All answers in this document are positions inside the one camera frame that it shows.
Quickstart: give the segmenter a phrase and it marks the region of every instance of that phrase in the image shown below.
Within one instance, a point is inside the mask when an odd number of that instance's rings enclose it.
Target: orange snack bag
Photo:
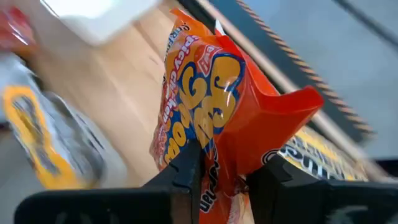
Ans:
[[[158,125],[150,147],[163,169],[197,139],[206,152],[200,223],[234,223],[239,175],[263,165],[322,107],[312,87],[279,95],[226,35],[177,16],[165,56]]]

